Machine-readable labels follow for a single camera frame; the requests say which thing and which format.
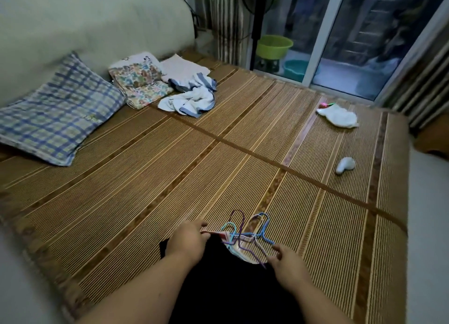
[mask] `headboard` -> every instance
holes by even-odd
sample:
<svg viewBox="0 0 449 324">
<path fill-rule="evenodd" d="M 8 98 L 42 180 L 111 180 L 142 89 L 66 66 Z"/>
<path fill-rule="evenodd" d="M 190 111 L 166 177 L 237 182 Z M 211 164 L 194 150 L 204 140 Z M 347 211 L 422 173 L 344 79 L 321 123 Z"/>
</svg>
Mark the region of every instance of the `headboard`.
<svg viewBox="0 0 449 324">
<path fill-rule="evenodd" d="M 0 0 L 0 106 L 48 81 L 71 51 L 108 77 L 121 58 L 161 58 L 193 43 L 183 0 Z"/>
</svg>

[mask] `black fan pole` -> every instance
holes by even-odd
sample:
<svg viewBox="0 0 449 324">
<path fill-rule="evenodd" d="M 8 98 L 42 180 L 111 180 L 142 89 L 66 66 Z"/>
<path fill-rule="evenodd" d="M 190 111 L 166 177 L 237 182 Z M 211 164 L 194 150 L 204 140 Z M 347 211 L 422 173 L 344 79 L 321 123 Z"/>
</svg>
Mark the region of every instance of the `black fan pole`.
<svg viewBox="0 0 449 324">
<path fill-rule="evenodd" d="M 261 38 L 262 22 L 264 20 L 265 14 L 265 3 L 266 0 L 255 1 L 253 31 L 251 34 L 251 39 L 253 40 L 253 43 L 251 49 L 250 70 L 254 69 L 255 51 L 257 49 L 257 42 Z"/>
</svg>

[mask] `curtain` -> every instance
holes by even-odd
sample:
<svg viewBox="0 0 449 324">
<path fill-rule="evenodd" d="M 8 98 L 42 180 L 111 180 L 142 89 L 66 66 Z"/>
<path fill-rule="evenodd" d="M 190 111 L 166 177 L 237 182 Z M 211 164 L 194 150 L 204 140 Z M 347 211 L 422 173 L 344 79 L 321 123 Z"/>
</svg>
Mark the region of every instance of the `curtain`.
<svg viewBox="0 0 449 324">
<path fill-rule="evenodd" d="M 201 27 L 211 29 L 216 41 L 217 59 L 241 65 L 243 52 L 244 13 L 241 0 L 195 0 Z"/>
<path fill-rule="evenodd" d="M 405 114 L 414 131 L 449 110 L 449 26 L 407 72 L 385 106 Z"/>
</svg>

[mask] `person's left hand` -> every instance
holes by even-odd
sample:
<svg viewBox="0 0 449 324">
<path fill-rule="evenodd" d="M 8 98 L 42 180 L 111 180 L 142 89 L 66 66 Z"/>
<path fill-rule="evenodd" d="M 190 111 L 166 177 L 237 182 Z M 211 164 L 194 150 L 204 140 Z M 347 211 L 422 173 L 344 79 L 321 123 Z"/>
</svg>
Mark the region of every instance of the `person's left hand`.
<svg viewBox="0 0 449 324">
<path fill-rule="evenodd" d="M 165 255 L 180 254 L 187 259 L 191 268 L 198 264 L 210 238 L 210 233 L 200 233 L 201 227 L 205 226 L 207 222 L 202 219 L 184 221 L 168 240 Z"/>
</svg>

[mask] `person's arm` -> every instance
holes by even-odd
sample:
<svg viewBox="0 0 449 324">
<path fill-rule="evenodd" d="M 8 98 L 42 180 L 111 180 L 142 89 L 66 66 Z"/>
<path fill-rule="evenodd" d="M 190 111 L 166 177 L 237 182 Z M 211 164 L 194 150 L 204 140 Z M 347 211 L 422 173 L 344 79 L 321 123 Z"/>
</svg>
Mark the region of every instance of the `person's arm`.
<svg viewBox="0 0 449 324">
<path fill-rule="evenodd" d="M 209 233 L 202 220 L 184 222 L 167 243 L 165 257 L 103 299 L 79 324 L 168 323 L 182 283 L 201 260 Z"/>
<path fill-rule="evenodd" d="M 273 245 L 278 252 L 269 257 L 276 279 L 290 292 L 300 305 L 307 324 L 353 324 L 310 277 L 306 264 L 295 251 L 285 245 Z"/>
</svg>

